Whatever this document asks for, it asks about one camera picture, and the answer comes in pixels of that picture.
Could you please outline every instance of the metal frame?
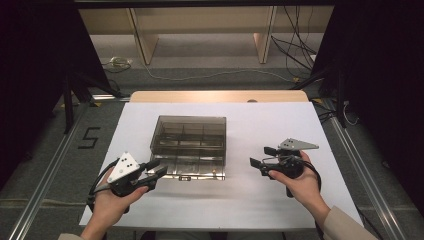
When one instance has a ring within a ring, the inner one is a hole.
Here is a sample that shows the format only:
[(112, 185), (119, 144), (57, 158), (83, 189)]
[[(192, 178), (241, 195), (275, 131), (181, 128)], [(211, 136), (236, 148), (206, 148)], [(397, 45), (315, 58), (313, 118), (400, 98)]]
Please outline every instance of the metal frame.
[(57, 148), (55, 154), (53, 155), (53, 158), (51, 159), (49, 166), (44, 172), (43, 177), (38, 183), (37, 188), (32, 194), (25, 209), (21, 213), (21, 216), (16, 221), (15, 227), (13, 228), (13, 231), (11, 235), (9, 236), (9, 240), (24, 239), (26, 234), (28, 233), (28, 230), (35, 218), (35, 215), (37, 214), (41, 206), (41, 203), (44, 197), (46, 196), (50, 188), (50, 185), (52, 184), (54, 177), (56, 176), (56, 173), (58, 169), (60, 168), (60, 165), (62, 164), (63, 159), (66, 156), (66, 153), (68, 152), (69, 146), (71, 144), (71, 141), (74, 138), (79, 122), (81, 118), (84, 116), (88, 107), (89, 107), (89, 103), (81, 103), (79, 105), (78, 112), (76, 114), (77, 116), (76, 116), (75, 124), (70, 129), (70, 131), (66, 135), (64, 135), (64, 137), (62, 138), (62, 141), (60, 142), (59, 147)]
[[(325, 99), (324, 104), (327, 108), (335, 110), (331, 100)], [(331, 122), (390, 239), (406, 239), (396, 216), (365, 165), (365, 161), (353, 143), (348, 130), (343, 128), (336, 118), (332, 118)]]
[(351, 4), (352, 0), (40, 0), (38, 7), (76, 9), (97, 8), (167, 8), (167, 7), (241, 7), (241, 6), (328, 6)]

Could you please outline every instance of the metal box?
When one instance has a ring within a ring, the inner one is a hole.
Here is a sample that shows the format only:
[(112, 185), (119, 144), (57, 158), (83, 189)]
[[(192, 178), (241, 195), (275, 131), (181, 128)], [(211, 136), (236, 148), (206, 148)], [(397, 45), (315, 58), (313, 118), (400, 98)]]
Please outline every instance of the metal box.
[(225, 117), (159, 116), (151, 160), (168, 166), (167, 178), (224, 180), (226, 132)]

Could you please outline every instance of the white table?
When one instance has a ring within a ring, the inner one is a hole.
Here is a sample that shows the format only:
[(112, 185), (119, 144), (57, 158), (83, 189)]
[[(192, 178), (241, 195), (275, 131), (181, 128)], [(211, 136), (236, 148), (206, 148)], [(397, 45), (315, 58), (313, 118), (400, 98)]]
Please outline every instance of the white table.
[[(287, 231), (315, 228), (313, 218), (285, 187), (262, 177), (249, 158), (262, 159), (264, 146), (286, 138), (315, 143), (306, 151), (322, 177), (322, 195), (361, 222), (352, 198), (310, 103), (127, 103), (102, 169), (129, 151), (150, 158), (150, 141), (159, 115), (227, 117), (225, 181), (161, 179), (154, 191), (131, 206), (115, 225), (149, 230)], [(80, 224), (91, 212), (86, 208)]]

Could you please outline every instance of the hand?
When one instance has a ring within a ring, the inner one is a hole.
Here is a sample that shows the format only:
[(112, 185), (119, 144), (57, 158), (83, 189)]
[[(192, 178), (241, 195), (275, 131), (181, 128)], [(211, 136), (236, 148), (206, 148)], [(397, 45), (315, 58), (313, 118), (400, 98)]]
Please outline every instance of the hand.
[[(105, 174), (99, 185), (106, 184), (106, 179), (112, 173), (113, 168)], [(133, 193), (125, 197), (118, 197), (111, 190), (104, 190), (96, 194), (93, 215), (81, 234), (85, 240), (102, 239), (107, 229), (121, 219), (125, 209), (148, 191), (148, 187), (137, 188)]]
[[(300, 151), (303, 160), (311, 162), (309, 156)], [(330, 211), (330, 208), (324, 202), (319, 188), (318, 180), (315, 173), (307, 168), (303, 168), (303, 174), (296, 179), (291, 179), (278, 171), (269, 171), (269, 175), (275, 180), (286, 185), (294, 198), (299, 201), (315, 218), (318, 225), (323, 229), (325, 218)]]

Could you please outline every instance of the cable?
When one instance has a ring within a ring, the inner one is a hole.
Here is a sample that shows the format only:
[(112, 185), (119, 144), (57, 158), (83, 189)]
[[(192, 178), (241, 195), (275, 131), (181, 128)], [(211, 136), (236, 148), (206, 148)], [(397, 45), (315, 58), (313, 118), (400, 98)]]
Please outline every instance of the cable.
[[(278, 39), (278, 38), (276, 38), (276, 37), (274, 37), (274, 36), (271, 36), (271, 38), (273, 38), (275, 41), (277, 41), (277, 42), (282, 42), (282, 43), (286, 43), (286, 44), (291, 44), (292, 46), (295, 46), (295, 47), (298, 47), (298, 48), (303, 48), (302, 46), (300, 46), (300, 45), (297, 45), (297, 44), (295, 44), (295, 43), (290, 43), (290, 42), (287, 42), (287, 41), (284, 41), (284, 40), (281, 40), (281, 39)], [(312, 49), (305, 49), (306, 51), (308, 51), (309, 53), (312, 53), (312, 54), (317, 54), (317, 52), (315, 52), (314, 50), (312, 50)]]
[(347, 105), (349, 105), (349, 103), (345, 104), (345, 105), (344, 105), (344, 107), (343, 107), (343, 115), (344, 115), (344, 117), (345, 117), (345, 119), (346, 119), (346, 122), (347, 122), (347, 123), (349, 123), (349, 124), (350, 124), (350, 125), (352, 125), (352, 126), (355, 126), (355, 125), (358, 123), (359, 118), (356, 118), (355, 122), (351, 122), (351, 121), (347, 118), (347, 116), (346, 116), (346, 107), (347, 107)]
[(194, 77), (186, 77), (186, 78), (167, 78), (167, 77), (160, 77), (160, 76), (153, 75), (150, 72), (150, 69), (146, 65), (144, 65), (144, 64), (142, 64), (142, 65), (147, 70), (150, 77), (155, 78), (155, 79), (160, 79), (160, 80), (168, 80), (168, 81), (185, 81), (185, 80), (191, 80), (191, 79), (211, 78), (211, 77), (216, 77), (216, 76), (225, 75), (225, 74), (236, 74), (236, 73), (243, 73), (243, 72), (257, 72), (257, 73), (272, 75), (272, 76), (278, 77), (278, 78), (280, 78), (280, 79), (282, 79), (286, 82), (293, 83), (293, 81), (290, 81), (287, 78), (279, 76), (275, 73), (264, 72), (264, 71), (260, 71), (260, 70), (252, 70), (252, 69), (244, 69), (244, 70), (237, 70), (237, 71), (230, 71), (230, 72), (219, 72), (219, 73), (214, 73), (214, 74), (206, 75), (206, 76), (194, 76)]
[(311, 19), (312, 19), (313, 14), (314, 14), (314, 6), (311, 6), (311, 14), (309, 15), (309, 19), (308, 19), (308, 34), (306, 35), (305, 44), (306, 44), (306, 42), (308, 41), (308, 38), (309, 38), (309, 32), (310, 32), (309, 27), (311, 26)]
[[(287, 17), (289, 18), (290, 24), (291, 24), (291, 26), (293, 28), (293, 36), (292, 36), (292, 39), (291, 39), (291, 44), (293, 43), (294, 36), (296, 35), (297, 38), (299, 39), (299, 42), (300, 42), (300, 45), (301, 45), (301, 48), (300, 49), (302, 49), (302, 54), (303, 54), (303, 56), (304, 56), (307, 64), (309, 65), (309, 68), (308, 69), (311, 70), (312, 66), (311, 66), (311, 64), (310, 64), (310, 62), (308, 60), (309, 54), (308, 54), (308, 51), (305, 53), (305, 50), (311, 50), (311, 51), (313, 51), (313, 50), (302, 40), (302, 38), (300, 37), (300, 34), (299, 34), (299, 32), (300, 32), (299, 31), (300, 7), (299, 6), (296, 6), (296, 24), (293, 24), (293, 21), (292, 21), (290, 15), (288, 13), (286, 7), (284, 7), (284, 11), (286, 12)], [(308, 35), (307, 35), (307, 38), (309, 37), (309, 24), (310, 24), (310, 20), (312, 18), (312, 14), (313, 14), (313, 8), (312, 8), (311, 14), (310, 14), (309, 19), (308, 19)]]
[(119, 158), (116, 159), (115, 161), (111, 162), (109, 165), (107, 165), (107, 167), (105, 167), (105, 169), (103, 169), (103, 171), (99, 174), (99, 176), (97, 176), (96, 180), (94, 181), (93, 185), (91, 186), (90, 191), (88, 192), (88, 197), (87, 197), (87, 201), (86, 201), (86, 204), (90, 208), (91, 212), (94, 211), (94, 202), (96, 200), (95, 190), (96, 190), (97, 184), (100, 182), (100, 180), (103, 178), (103, 176), (106, 174), (106, 172), (109, 169), (116, 166), (118, 161), (119, 161)]
[(276, 159), (276, 158), (280, 158), (280, 157), (270, 157), (270, 158), (264, 158), (262, 159), (262, 162), (265, 163), (265, 160), (271, 160), (271, 159)]
[(113, 84), (115, 84), (117, 92), (121, 91), (121, 88), (119, 87), (118, 83), (115, 80), (112, 80), (112, 79), (108, 79), (108, 80), (109, 82), (112, 82)]
[(321, 176), (319, 175), (318, 171), (315, 169), (314, 165), (312, 165), (312, 163), (307, 161), (302, 161), (302, 163), (303, 163), (303, 166), (311, 169), (312, 172), (315, 173), (315, 175), (317, 176), (317, 181), (318, 181), (318, 190), (321, 191)]
[(110, 189), (109, 184), (103, 184), (103, 185), (96, 187), (96, 189), (94, 189), (93, 193), (96, 194), (98, 192), (101, 192), (101, 191), (104, 191), (104, 190), (109, 190), (109, 189)]
[[(306, 63), (308, 64), (308, 66), (309, 66), (309, 71), (312, 71), (312, 66), (311, 66), (311, 64), (309, 63), (309, 61), (308, 61), (308, 57), (309, 57), (309, 55), (305, 55), (305, 52), (304, 51), (306, 51), (306, 49), (304, 49), (304, 48), (296, 48), (296, 50), (294, 50), (294, 55), (295, 56), (297, 56), (297, 52), (299, 51), (299, 49), (302, 49), (302, 54), (303, 54), (303, 57), (305, 58), (305, 60), (306, 60)], [(295, 65), (296, 65), (296, 67), (298, 68), (298, 70), (299, 70), (299, 72), (301, 72), (302, 74), (309, 74), (309, 72), (308, 73), (305, 73), (305, 72), (303, 72), (300, 68), (299, 68), (299, 66), (297, 66), (297, 64), (296, 63), (294, 63)]]
[(329, 119), (335, 117), (336, 115), (334, 113), (336, 113), (336, 111), (334, 111), (334, 112), (333, 111), (330, 111), (330, 112), (326, 112), (326, 113), (323, 113), (323, 114), (318, 115), (321, 124), (323, 124), (326, 121), (328, 121)]
[[(287, 14), (287, 17), (288, 17), (288, 18), (289, 18), (289, 20), (290, 20), (290, 23), (291, 23), (291, 25), (292, 25), (292, 28), (293, 28), (293, 35), (292, 35), (292, 38), (291, 38), (291, 40), (290, 40), (289, 48), (287, 49), (287, 53), (289, 53), (289, 52), (290, 52), (290, 48), (291, 48), (291, 44), (293, 43), (294, 35), (295, 35), (295, 33), (296, 33), (296, 28), (294, 27), (293, 22), (291, 21), (290, 15), (288, 14), (286, 7), (284, 7), (284, 10), (285, 10), (285, 12), (286, 12), (286, 14)], [(288, 69), (287, 57), (288, 57), (288, 55), (286, 54), (286, 68)]]
[(119, 68), (119, 70), (116, 70), (116, 71), (111, 71), (108, 68), (103, 68), (103, 70), (110, 73), (120, 73), (131, 68), (130, 62), (126, 58), (121, 58), (121, 57), (112, 57), (109, 60), (109, 62), (102, 63), (102, 65), (103, 66), (112, 65), (114, 68)]
[(280, 45), (278, 45), (278, 43), (276, 42), (276, 38), (274, 36), (271, 36), (272, 41), (275, 43), (275, 45), (277, 46), (278, 50), (280, 50), (282, 53), (284, 53), (284, 55), (286, 55), (286, 58), (289, 57), (291, 58), (293, 61), (299, 63), (300, 65), (302, 65), (302, 67), (311, 70), (308, 66), (306, 66), (305, 64), (301, 63), (299, 60), (297, 60), (296, 58), (294, 58), (292, 55), (289, 54), (290, 51), (290, 47), (289, 49), (286, 51), (283, 48), (281, 48)]

